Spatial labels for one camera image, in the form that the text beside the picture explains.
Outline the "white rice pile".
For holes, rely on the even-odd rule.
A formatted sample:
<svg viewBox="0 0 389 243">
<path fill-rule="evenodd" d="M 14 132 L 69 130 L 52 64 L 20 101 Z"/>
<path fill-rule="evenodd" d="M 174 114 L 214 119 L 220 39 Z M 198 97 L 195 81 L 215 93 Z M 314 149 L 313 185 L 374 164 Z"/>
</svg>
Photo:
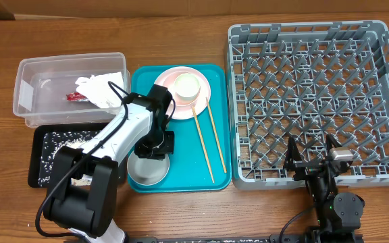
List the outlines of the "white rice pile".
<svg viewBox="0 0 389 243">
<path fill-rule="evenodd" d="M 43 136 L 43 144 L 41 145 L 39 156 L 38 186 L 46 187 L 49 183 L 55 155 L 61 147 L 68 146 L 77 149 L 98 133 L 99 131 L 47 132 Z"/>
</svg>

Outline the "wooden chopstick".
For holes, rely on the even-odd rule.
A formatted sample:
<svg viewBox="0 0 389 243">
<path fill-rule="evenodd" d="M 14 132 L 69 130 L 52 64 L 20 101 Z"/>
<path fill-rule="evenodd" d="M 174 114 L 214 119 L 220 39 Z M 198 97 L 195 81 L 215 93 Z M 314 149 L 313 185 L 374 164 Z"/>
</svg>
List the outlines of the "wooden chopstick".
<svg viewBox="0 0 389 243">
<path fill-rule="evenodd" d="M 215 136 L 215 141 L 216 141 L 219 157 L 220 157 L 220 160 L 221 160 L 221 163 L 222 163 L 222 168 L 223 168 L 224 173 L 227 173 L 227 169 L 226 169 L 226 165 L 225 165 L 224 157 L 223 157 L 223 153 L 222 153 L 221 144 L 220 144 L 220 141 L 219 141 L 219 137 L 218 137 L 218 134 L 217 134 L 217 129 L 216 129 L 216 126 L 215 126 L 215 121 L 214 121 L 214 118 L 213 118 L 213 113 L 212 113 L 212 110 L 211 110 L 211 107 L 210 107 L 210 104 L 209 104 L 209 99 L 205 98 L 205 102 L 207 104 L 207 110 L 209 112 L 209 117 L 210 117 L 210 120 L 211 120 L 211 127 L 213 129 L 213 133 L 214 133 L 214 136 Z"/>
<path fill-rule="evenodd" d="M 212 172 L 212 169 L 211 169 L 211 164 L 210 164 L 209 157 L 208 157 L 208 154 L 207 154 L 207 149 L 205 147 L 205 142 L 203 140 L 203 135 L 202 135 L 201 127 L 200 127 L 199 120 L 198 120 L 198 117 L 197 117 L 197 113 L 196 113 L 195 108 L 193 106 L 191 107 L 191 110 L 192 110 L 194 121 L 195 121 L 195 124 L 196 124 L 196 127 L 197 127 L 197 132 L 198 132 L 198 135 L 199 135 L 199 139 L 201 141 L 201 147 L 202 147 L 202 150 L 203 150 L 203 154 L 204 154 L 204 157 L 205 157 L 207 168 L 209 170 L 209 175 L 211 177 L 212 183 L 214 184 L 215 183 L 215 179 L 214 179 L 213 172 Z"/>
</svg>

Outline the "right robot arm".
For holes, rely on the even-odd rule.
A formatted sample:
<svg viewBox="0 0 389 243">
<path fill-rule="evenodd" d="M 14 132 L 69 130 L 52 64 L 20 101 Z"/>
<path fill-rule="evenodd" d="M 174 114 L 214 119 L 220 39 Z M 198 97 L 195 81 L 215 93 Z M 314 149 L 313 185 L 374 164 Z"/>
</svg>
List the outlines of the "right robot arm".
<svg viewBox="0 0 389 243">
<path fill-rule="evenodd" d="M 348 171 L 353 163 L 352 152 L 343 147 L 332 134 L 326 136 L 327 155 L 304 162 L 294 137 L 288 138 L 283 168 L 293 171 L 294 181 L 304 181 L 313 205 L 290 219 L 282 228 L 279 242 L 286 241 L 285 231 L 299 217 L 316 211 L 315 226 L 299 236 L 299 242 L 362 242 L 355 230 L 361 227 L 365 201 L 351 192 L 339 192 L 335 178 Z"/>
</svg>

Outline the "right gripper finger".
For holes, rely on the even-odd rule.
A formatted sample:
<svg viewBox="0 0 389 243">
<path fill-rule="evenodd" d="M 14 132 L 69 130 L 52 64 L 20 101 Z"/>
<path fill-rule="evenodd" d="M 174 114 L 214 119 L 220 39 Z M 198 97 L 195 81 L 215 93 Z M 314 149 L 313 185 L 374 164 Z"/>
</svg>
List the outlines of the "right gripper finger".
<svg viewBox="0 0 389 243">
<path fill-rule="evenodd" d="M 290 136 L 288 138 L 288 148 L 286 152 L 285 162 L 290 162 L 290 160 L 302 161 L 301 154 L 299 152 L 299 149 L 296 145 L 296 141 L 293 136 Z"/>
<path fill-rule="evenodd" d="M 326 148 L 329 151 L 332 148 L 339 148 L 342 145 L 335 139 L 333 134 L 326 135 Z"/>
</svg>

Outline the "white napkin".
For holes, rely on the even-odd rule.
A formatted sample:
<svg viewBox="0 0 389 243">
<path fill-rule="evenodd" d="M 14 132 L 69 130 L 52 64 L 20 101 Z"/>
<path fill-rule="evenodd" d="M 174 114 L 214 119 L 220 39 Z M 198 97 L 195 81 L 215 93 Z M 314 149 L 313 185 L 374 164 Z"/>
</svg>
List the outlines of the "white napkin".
<svg viewBox="0 0 389 243">
<path fill-rule="evenodd" d="M 76 91 L 85 96 L 91 103 L 99 108 L 106 109 L 119 107 L 121 101 L 112 91 L 108 82 L 117 84 L 120 88 L 124 86 L 124 79 L 121 72 L 92 75 L 90 78 L 79 77 L 75 84 Z"/>
</svg>

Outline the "red snack wrapper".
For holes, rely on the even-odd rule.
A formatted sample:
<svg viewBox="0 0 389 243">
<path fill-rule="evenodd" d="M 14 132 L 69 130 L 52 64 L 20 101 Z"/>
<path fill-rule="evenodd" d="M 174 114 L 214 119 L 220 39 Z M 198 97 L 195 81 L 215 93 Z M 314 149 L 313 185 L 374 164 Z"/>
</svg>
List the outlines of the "red snack wrapper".
<svg viewBox="0 0 389 243">
<path fill-rule="evenodd" d="M 70 94 L 67 94 L 66 99 L 68 101 L 75 101 L 75 102 L 89 102 L 89 99 L 85 97 L 83 94 L 80 94 L 79 92 L 72 92 Z"/>
</svg>

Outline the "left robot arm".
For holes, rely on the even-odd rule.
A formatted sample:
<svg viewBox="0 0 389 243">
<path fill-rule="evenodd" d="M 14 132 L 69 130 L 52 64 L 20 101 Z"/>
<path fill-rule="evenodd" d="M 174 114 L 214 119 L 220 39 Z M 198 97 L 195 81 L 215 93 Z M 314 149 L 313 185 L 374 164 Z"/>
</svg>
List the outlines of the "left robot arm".
<svg viewBox="0 0 389 243">
<path fill-rule="evenodd" d="M 77 237 L 84 242 L 128 242 L 113 216 L 120 164 L 126 156 L 158 164 L 174 152 L 174 132 L 167 115 L 175 100 L 164 86 L 152 85 L 148 95 L 109 82 L 121 101 L 120 112 L 79 148 L 61 147 L 55 154 L 46 198 L 35 227 L 44 237 Z"/>
</svg>

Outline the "grey bowl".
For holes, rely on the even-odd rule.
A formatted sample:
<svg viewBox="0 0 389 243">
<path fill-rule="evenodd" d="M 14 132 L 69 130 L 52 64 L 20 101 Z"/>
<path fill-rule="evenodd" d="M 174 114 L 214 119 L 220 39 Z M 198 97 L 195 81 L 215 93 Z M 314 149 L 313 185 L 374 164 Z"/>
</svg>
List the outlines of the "grey bowl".
<svg viewBox="0 0 389 243">
<path fill-rule="evenodd" d="M 128 158 L 127 170 L 131 179 L 141 186 L 152 186 L 164 179 L 170 169 L 170 158 L 140 158 L 132 152 Z"/>
</svg>

